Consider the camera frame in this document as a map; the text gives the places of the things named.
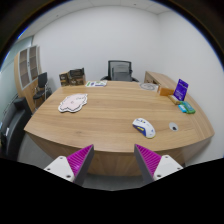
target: cabinet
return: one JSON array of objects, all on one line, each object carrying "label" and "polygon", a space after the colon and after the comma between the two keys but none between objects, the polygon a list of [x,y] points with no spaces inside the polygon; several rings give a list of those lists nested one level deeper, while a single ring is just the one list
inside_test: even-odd
[{"label": "cabinet", "polygon": [[35,110],[33,96],[41,73],[39,63],[39,47],[32,46],[20,51],[14,58],[14,78],[19,97],[26,97],[32,112]]}]

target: ceiling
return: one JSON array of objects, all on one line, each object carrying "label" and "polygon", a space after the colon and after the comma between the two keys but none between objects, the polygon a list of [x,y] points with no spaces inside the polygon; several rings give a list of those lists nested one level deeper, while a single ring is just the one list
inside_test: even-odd
[{"label": "ceiling", "polygon": [[17,42],[26,37],[33,36],[51,22],[65,15],[79,10],[100,6],[132,7],[146,10],[157,15],[163,12],[171,11],[169,8],[150,0],[72,0],[53,8],[52,10],[39,17],[35,22],[32,23],[32,25],[30,25],[25,30],[25,32],[20,36]]}]

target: document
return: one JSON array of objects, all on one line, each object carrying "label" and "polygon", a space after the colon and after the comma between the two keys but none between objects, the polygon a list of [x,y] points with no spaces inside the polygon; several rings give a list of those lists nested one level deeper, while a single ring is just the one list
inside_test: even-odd
[{"label": "document", "polygon": [[107,81],[88,81],[86,83],[86,87],[98,87],[98,86],[106,86]]}]

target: white wall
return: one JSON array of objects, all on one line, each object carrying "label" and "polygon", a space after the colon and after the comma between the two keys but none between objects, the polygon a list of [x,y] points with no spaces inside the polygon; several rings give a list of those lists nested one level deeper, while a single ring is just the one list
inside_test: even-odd
[{"label": "white wall", "polygon": [[51,23],[33,44],[40,46],[53,91],[60,87],[59,74],[74,68],[84,67],[87,80],[99,80],[108,74],[108,60],[131,61],[133,77],[143,82],[159,61],[158,18],[134,8],[95,7]]},{"label": "white wall", "polygon": [[162,13],[159,22],[162,53],[156,71],[176,82],[179,78],[186,81],[188,93],[203,109],[215,130],[211,143],[187,165],[222,158],[224,74],[220,61],[202,34],[182,16]]},{"label": "white wall", "polygon": [[132,61],[133,76],[141,82],[146,70],[176,82],[183,79],[215,130],[210,145],[186,165],[223,157],[223,70],[200,32],[178,14],[86,9],[51,23],[35,35],[33,44],[40,46],[42,71],[48,72],[53,91],[60,87],[59,73],[84,67],[87,79],[97,80],[107,75],[112,59]]}]

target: purple box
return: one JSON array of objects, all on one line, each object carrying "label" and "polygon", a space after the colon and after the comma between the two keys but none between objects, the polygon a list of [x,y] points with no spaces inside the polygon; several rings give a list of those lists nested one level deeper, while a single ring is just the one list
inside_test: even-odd
[{"label": "purple box", "polygon": [[183,80],[179,79],[179,81],[177,83],[177,87],[176,87],[173,95],[179,101],[184,101],[184,98],[185,98],[186,93],[187,93],[187,88],[188,88],[188,84],[186,82],[184,82]]}]

